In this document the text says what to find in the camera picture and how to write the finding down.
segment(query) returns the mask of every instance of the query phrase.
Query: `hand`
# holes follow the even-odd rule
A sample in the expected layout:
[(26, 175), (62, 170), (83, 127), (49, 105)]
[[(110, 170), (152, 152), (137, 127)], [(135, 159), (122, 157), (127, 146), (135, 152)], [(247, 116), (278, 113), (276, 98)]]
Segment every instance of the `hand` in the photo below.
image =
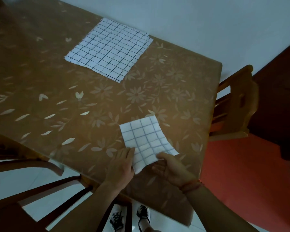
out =
[(195, 175), (187, 171), (181, 161), (177, 160), (173, 155), (161, 152), (156, 155), (158, 159), (152, 167), (153, 172), (166, 178), (171, 184), (181, 187), (188, 181), (196, 178)]
[(135, 148), (123, 148), (115, 154), (108, 166), (104, 183), (109, 183), (118, 193), (134, 176), (132, 159)]

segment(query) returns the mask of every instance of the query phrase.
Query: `paper sheet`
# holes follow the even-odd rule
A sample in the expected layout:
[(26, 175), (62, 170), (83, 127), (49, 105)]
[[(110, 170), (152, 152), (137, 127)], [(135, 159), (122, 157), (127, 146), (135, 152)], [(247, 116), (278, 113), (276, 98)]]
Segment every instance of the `paper sheet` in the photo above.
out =
[(155, 116), (145, 117), (120, 125), (126, 147), (135, 147), (133, 169), (138, 174), (146, 165), (156, 162), (160, 152), (177, 155), (164, 136)]
[(152, 41), (148, 33), (104, 18), (65, 59), (121, 82)]

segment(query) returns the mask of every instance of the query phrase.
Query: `forearm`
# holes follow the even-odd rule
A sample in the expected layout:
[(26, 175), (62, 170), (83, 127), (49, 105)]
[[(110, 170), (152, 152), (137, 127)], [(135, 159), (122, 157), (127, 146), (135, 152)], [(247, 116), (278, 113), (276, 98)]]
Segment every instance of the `forearm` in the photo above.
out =
[(118, 193), (112, 185), (102, 183), (92, 196), (59, 221), (51, 232), (96, 231), (107, 208)]
[(225, 206), (205, 186), (186, 193), (186, 197), (208, 232), (257, 231), (252, 225)]

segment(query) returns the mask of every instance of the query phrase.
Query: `foot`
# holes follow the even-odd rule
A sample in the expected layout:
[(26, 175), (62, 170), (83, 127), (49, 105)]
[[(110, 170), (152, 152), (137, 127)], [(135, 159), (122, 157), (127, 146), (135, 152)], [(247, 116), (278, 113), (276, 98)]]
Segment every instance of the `foot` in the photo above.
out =
[(122, 208), (115, 204), (111, 215), (109, 217), (109, 222), (111, 223), (111, 228), (113, 232), (120, 231), (124, 228), (124, 216), (122, 216)]
[(142, 232), (141, 227), (140, 227), (140, 221), (142, 219), (146, 219), (149, 224), (150, 224), (150, 209), (148, 207), (145, 207), (144, 205), (141, 205), (137, 212), (136, 215), (140, 218), (139, 220), (139, 230)]

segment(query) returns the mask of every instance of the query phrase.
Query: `orange floor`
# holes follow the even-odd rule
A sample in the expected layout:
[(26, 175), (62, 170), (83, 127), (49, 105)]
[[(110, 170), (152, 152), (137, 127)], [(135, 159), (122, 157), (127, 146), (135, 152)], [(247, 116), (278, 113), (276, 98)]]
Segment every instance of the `orange floor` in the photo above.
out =
[(278, 145), (252, 134), (210, 142), (201, 179), (246, 221), (270, 232), (290, 231), (290, 174)]

